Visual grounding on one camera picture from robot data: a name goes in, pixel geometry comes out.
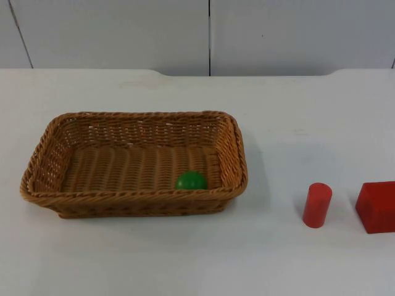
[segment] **wicker basket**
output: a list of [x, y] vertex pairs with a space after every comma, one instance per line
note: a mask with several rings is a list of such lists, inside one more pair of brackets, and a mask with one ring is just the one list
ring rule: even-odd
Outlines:
[[[208, 190], [175, 190], [201, 172]], [[61, 218], [222, 211], [247, 186], [243, 140], [223, 112], [67, 113], [48, 125], [20, 192]]]

